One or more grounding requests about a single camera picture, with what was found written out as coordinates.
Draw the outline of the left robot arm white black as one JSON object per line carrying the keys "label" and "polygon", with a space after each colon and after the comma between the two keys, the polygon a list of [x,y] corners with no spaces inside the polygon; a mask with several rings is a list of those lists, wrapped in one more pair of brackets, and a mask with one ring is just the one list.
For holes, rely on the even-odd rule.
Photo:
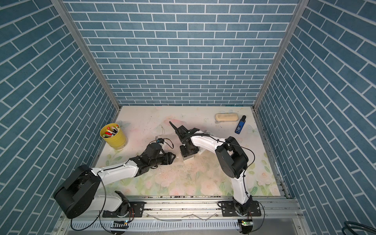
{"label": "left robot arm white black", "polygon": [[55,190],[53,197],[67,218],[73,219],[86,211],[111,213],[115,217],[130,215],[130,202],[125,195],[116,191],[114,196],[100,195],[98,189],[116,181],[135,178],[160,165],[170,165],[176,156],[165,152],[159,143],[149,144],[145,151],[124,163],[107,167],[90,168],[79,166]]}

